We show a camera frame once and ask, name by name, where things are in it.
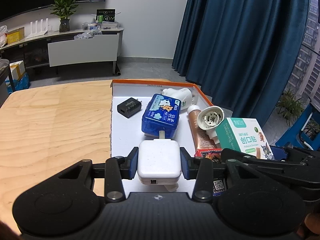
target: blue plastic chair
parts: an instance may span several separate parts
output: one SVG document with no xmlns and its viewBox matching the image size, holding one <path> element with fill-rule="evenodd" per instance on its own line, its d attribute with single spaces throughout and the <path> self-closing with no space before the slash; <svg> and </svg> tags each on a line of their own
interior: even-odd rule
<svg viewBox="0 0 320 240">
<path fill-rule="evenodd" d="M 296 120 L 294 125 L 290 127 L 284 135 L 275 143 L 278 147 L 287 147 L 289 144 L 292 144 L 295 147 L 305 148 L 303 141 L 299 139 L 299 132 L 305 125 L 310 114 L 312 113 L 312 119 L 320 124 L 320 108 L 312 100 L 310 101 L 307 108 L 304 110 L 302 115 Z M 306 143 L 308 143 L 315 151 L 320 147 L 320 134 L 318 133 L 314 140 L 311 140 L 305 132 L 301 133 L 301 138 Z"/>
</svg>

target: white router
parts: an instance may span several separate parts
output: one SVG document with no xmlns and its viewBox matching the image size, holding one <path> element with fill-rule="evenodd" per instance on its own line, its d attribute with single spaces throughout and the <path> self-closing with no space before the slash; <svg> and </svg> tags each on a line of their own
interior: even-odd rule
<svg viewBox="0 0 320 240">
<path fill-rule="evenodd" d="M 26 39 L 30 39 L 36 36 L 45 35 L 48 32 L 48 18 L 45 19 L 45 26 L 43 30 L 43 19 L 40 21 L 40 31 L 38 32 L 38 21 L 36 20 L 36 30 L 33 32 L 33 22 L 30 22 L 30 35 Z"/>
</svg>

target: white power adapter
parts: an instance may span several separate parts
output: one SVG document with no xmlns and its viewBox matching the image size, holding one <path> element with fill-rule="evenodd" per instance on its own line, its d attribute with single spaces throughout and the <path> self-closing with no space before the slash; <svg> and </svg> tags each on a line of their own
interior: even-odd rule
<svg viewBox="0 0 320 240">
<path fill-rule="evenodd" d="M 137 172 L 140 181 L 146 185 L 176 184 L 181 175 L 179 144 L 171 139 L 142 141 Z"/>
</svg>

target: qr code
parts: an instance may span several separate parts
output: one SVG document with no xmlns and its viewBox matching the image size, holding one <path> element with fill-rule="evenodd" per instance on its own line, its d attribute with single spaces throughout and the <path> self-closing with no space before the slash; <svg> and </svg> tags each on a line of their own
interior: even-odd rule
<svg viewBox="0 0 320 240">
<path fill-rule="evenodd" d="M 224 185 L 223 185 L 223 182 L 222 180 L 216 180 L 213 182 L 214 184 L 214 189 L 217 191 L 217 190 L 224 190 Z"/>
</svg>

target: blue curtain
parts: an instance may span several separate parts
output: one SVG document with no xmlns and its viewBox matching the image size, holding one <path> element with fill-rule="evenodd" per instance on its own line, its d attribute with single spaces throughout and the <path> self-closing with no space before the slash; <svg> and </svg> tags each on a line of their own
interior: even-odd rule
<svg viewBox="0 0 320 240">
<path fill-rule="evenodd" d="M 172 66 L 233 117 L 265 124 L 294 67 L 309 0 L 188 0 Z"/>
</svg>

